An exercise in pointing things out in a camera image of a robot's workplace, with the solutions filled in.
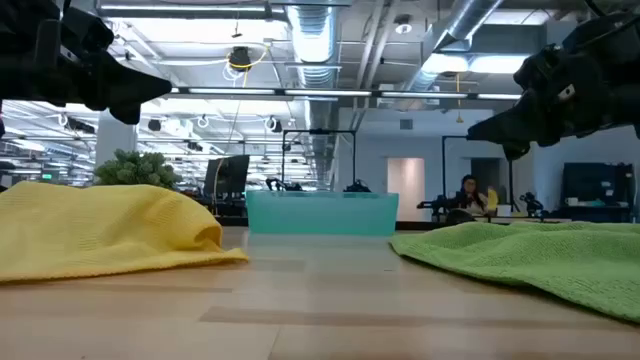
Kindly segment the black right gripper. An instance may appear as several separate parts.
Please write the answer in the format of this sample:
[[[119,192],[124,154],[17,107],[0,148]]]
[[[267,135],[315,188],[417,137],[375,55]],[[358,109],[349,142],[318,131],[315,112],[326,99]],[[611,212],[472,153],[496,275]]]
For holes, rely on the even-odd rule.
[[[639,17],[600,16],[577,26],[560,44],[548,44],[514,74],[523,89],[510,109],[471,126],[468,140],[502,144],[508,161],[530,142],[631,125],[639,129]]]

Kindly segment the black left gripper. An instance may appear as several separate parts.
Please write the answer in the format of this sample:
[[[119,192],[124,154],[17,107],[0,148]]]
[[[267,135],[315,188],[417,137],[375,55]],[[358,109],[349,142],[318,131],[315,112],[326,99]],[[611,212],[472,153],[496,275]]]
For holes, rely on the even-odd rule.
[[[126,125],[169,80],[123,66],[107,49],[113,32],[97,16],[48,0],[1,0],[1,98],[109,108]]]

